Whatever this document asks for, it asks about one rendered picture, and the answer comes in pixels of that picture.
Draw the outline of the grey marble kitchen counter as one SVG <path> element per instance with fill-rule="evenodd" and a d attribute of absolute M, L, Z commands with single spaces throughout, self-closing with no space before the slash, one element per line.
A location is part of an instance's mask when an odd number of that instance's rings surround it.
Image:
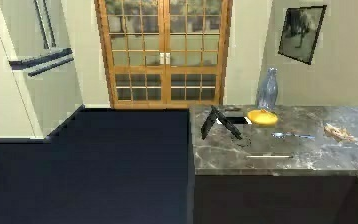
<path fill-rule="evenodd" d="M 358 224 L 358 107 L 279 106 L 275 125 L 241 124 L 240 139 L 210 112 L 190 110 L 187 224 Z M 327 123 L 356 141 L 327 136 Z"/>

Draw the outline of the wooden glazed double door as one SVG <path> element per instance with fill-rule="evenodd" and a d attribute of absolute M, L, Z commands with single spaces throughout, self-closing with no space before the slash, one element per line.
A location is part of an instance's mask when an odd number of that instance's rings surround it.
<path fill-rule="evenodd" d="M 94 0 L 110 106 L 223 102 L 233 0 Z M 171 64 L 160 64 L 171 53 Z"/>

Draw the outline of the yellow bowl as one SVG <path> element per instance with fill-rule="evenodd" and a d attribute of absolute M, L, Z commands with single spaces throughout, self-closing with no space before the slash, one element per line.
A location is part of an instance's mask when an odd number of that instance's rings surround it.
<path fill-rule="evenodd" d="M 249 111 L 247 117 L 252 123 L 259 125 L 274 125 L 278 121 L 274 113 L 264 109 Z"/>

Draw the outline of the clear glass bottle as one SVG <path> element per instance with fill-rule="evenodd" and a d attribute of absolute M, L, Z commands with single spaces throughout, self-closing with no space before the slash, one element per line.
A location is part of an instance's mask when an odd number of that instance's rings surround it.
<path fill-rule="evenodd" d="M 261 82 L 257 94 L 257 107 L 271 111 L 275 108 L 278 96 L 277 69 L 269 68 L 265 79 Z"/>

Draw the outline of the silver knife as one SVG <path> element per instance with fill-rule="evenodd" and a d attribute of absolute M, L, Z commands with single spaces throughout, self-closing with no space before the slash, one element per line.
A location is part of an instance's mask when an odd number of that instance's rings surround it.
<path fill-rule="evenodd" d="M 293 158 L 292 154 L 261 154 L 261 155 L 246 155 L 247 158 Z"/>

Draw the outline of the white fridge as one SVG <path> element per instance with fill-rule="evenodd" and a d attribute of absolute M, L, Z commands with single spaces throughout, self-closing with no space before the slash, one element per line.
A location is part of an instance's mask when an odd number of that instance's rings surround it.
<path fill-rule="evenodd" d="M 71 48 L 62 0 L 47 0 L 55 48 L 51 47 L 43 1 L 38 3 L 49 49 L 43 48 L 33 0 L 0 0 L 0 138 L 3 139 L 44 139 L 83 105 L 74 61 L 33 77 L 27 75 L 74 58 L 73 53 L 23 70 L 12 70 L 9 65 L 11 60 Z"/>

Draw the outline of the tan bread piece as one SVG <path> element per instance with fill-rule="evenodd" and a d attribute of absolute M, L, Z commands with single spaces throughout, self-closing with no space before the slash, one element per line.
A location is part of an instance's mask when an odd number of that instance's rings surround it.
<path fill-rule="evenodd" d="M 329 123 L 324 126 L 324 132 L 327 136 L 333 137 L 338 142 L 355 142 L 356 139 L 351 135 L 346 128 L 338 128 Z"/>

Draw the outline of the blue handled spoon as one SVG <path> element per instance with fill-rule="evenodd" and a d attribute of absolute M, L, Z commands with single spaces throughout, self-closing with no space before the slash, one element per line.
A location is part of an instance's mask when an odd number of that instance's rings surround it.
<path fill-rule="evenodd" d="M 306 138 L 306 139 L 314 139 L 314 136 L 311 135 L 301 135 L 301 134 L 295 134 L 295 133 L 291 133 L 291 132 L 273 132 L 271 134 L 273 137 L 276 138 L 285 138 L 285 137 L 299 137 L 299 138 Z"/>

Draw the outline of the black framed wall picture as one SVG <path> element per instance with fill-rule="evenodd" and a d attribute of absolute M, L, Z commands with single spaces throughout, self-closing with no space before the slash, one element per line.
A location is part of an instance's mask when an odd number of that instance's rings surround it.
<path fill-rule="evenodd" d="M 278 53 L 310 65 L 324 20 L 326 5 L 286 10 Z"/>

